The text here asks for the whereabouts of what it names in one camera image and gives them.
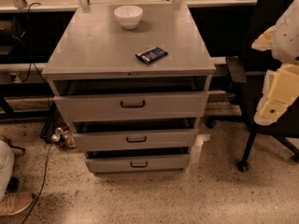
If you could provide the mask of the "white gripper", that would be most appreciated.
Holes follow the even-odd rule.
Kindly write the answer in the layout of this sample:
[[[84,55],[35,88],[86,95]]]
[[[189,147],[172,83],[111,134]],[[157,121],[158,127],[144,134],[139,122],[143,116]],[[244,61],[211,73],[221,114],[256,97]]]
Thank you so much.
[[[273,48],[275,26],[269,27],[251,47],[258,51]],[[263,97],[260,99],[254,115],[254,122],[268,126],[278,121],[294,101],[299,97],[299,66],[284,63],[276,71],[268,70],[263,82]]]

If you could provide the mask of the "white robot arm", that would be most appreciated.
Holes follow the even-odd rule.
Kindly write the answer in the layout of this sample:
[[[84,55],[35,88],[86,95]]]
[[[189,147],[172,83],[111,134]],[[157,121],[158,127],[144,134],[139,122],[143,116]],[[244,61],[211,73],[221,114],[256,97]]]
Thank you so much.
[[[299,0],[294,0],[251,47],[270,50],[272,57],[282,62],[277,71],[266,72],[263,97],[254,115],[257,124],[268,126],[277,122],[299,97]]]

